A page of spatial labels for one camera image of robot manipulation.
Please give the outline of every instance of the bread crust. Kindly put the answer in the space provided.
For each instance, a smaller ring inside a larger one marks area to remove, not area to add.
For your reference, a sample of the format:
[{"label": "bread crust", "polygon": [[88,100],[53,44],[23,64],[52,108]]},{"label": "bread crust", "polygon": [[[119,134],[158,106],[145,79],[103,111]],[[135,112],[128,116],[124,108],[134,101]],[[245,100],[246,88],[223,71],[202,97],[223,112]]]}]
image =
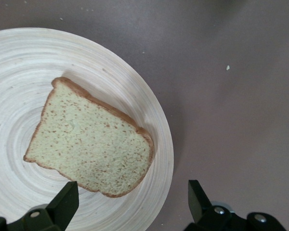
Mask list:
[{"label": "bread crust", "polygon": [[[89,100],[91,103],[94,103],[94,104],[97,104],[101,107],[103,107],[104,109],[106,109],[108,112],[110,112],[111,114],[113,114],[114,116],[117,116],[119,118],[121,118],[122,120],[126,121],[127,123],[129,123],[130,125],[132,125],[133,127],[135,127],[136,129],[136,132],[139,134],[139,135],[142,135],[142,137],[148,142],[149,144],[149,148],[150,148],[150,153],[149,153],[149,161],[148,161],[148,166],[147,166],[147,170],[146,172],[141,176],[141,178],[131,187],[130,190],[124,192],[124,193],[121,193],[121,194],[111,194],[111,193],[106,193],[106,192],[101,192],[103,195],[107,196],[107,197],[111,197],[111,198],[117,198],[117,197],[122,197],[126,194],[128,194],[129,192],[131,192],[133,189],[135,189],[140,183],[141,181],[144,179],[145,175],[147,174],[153,160],[154,160],[154,157],[155,157],[155,147],[154,147],[154,143],[153,143],[153,140],[152,140],[152,137],[150,135],[150,133],[144,129],[143,127],[139,127],[136,123],[136,121],[134,119],[132,119],[130,116],[128,116],[127,114],[125,114],[124,112],[120,111],[119,109],[93,97],[92,95],[90,95],[90,93],[85,90],[84,88],[82,88],[81,86],[79,86],[78,84],[74,83],[72,80],[66,78],[66,77],[58,77],[58,78],[55,78],[53,81],[52,81],[52,86],[53,86],[53,90],[50,92],[50,94],[48,95],[47,97],[47,100],[45,102],[45,105],[44,105],[44,108],[42,110],[42,113],[41,113],[41,121],[38,123],[33,135],[32,135],[32,139],[30,141],[30,144],[26,150],[26,153],[24,155],[24,158],[23,160],[26,161],[26,162],[30,162],[30,163],[36,163],[38,164],[40,167],[43,167],[43,168],[46,168],[46,169],[54,169],[54,168],[51,168],[51,167],[48,167],[48,166],[45,166],[43,165],[42,163],[34,160],[34,159],[31,159],[31,158],[28,158],[27,157],[27,154],[30,150],[30,146],[31,146],[31,143],[32,141],[35,139],[36,137],[36,134],[37,132],[39,131],[39,128],[41,126],[41,124],[43,123],[42,121],[42,118],[43,118],[43,115],[46,111],[46,108],[47,108],[47,105],[48,105],[48,102],[49,100],[52,98],[55,90],[56,90],[56,86],[57,84],[61,82],[65,85],[67,85],[69,88],[71,88],[78,96],[80,97],[83,97],[87,100]],[[70,177],[66,176],[65,174],[63,174],[62,172],[58,171],[62,176],[66,177],[67,179],[71,180],[71,181],[74,181],[74,179],[71,179]],[[92,190],[88,187],[85,187],[84,185],[82,185],[81,183],[78,183],[78,186],[90,191],[90,192],[100,192],[100,190]]]}]

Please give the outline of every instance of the bread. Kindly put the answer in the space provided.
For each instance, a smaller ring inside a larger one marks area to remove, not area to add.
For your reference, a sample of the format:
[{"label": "bread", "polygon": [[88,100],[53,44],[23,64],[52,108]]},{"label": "bread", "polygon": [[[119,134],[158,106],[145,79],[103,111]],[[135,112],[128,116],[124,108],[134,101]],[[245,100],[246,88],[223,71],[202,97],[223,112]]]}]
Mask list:
[{"label": "bread", "polygon": [[68,78],[52,85],[24,160],[56,169],[91,192],[129,193],[153,161],[150,134]]}]

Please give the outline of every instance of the wooden plate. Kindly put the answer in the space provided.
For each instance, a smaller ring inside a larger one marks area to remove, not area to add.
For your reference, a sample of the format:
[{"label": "wooden plate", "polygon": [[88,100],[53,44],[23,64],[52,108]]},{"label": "wooden plate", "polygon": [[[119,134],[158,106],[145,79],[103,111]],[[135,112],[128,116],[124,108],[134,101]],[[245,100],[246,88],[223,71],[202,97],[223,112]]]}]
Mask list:
[{"label": "wooden plate", "polygon": [[67,230],[144,231],[165,202],[173,172],[170,129],[155,95],[127,63],[101,45],[62,31],[0,31],[0,216],[13,222],[48,204],[68,182],[23,161],[55,77],[65,76],[134,118],[152,135],[156,157],[132,192],[108,198],[79,188]]}]

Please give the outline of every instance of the gray table surface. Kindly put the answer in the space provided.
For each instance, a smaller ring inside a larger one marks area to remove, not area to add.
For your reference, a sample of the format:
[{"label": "gray table surface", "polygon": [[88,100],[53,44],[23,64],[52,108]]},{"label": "gray table surface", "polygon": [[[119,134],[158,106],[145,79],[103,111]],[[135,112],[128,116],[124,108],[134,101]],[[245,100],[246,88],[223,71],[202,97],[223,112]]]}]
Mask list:
[{"label": "gray table surface", "polygon": [[289,230],[289,0],[0,0],[0,30],[15,27],[93,40],[155,93],[175,163],[148,231],[193,221],[191,179],[239,216],[269,213]]}]

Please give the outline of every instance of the black metal bracket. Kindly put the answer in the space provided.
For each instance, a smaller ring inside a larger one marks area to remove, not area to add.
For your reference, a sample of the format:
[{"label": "black metal bracket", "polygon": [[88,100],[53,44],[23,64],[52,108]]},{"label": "black metal bracket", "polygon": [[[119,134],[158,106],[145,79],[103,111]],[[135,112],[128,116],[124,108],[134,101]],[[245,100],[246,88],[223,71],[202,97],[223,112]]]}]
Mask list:
[{"label": "black metal bracket", "polygon": [[0,217],[0,231],[64,231],[78,206],[77,182],[68,182],[46,208],[34,209],[11,224]]},{"label": "black metal bracket", "polygon": [[269,214],[249,213],[243,219],[223,206],[212,206],[197,180],[188,182],[188,205],[194,223],[184,231],[286,231]]}]

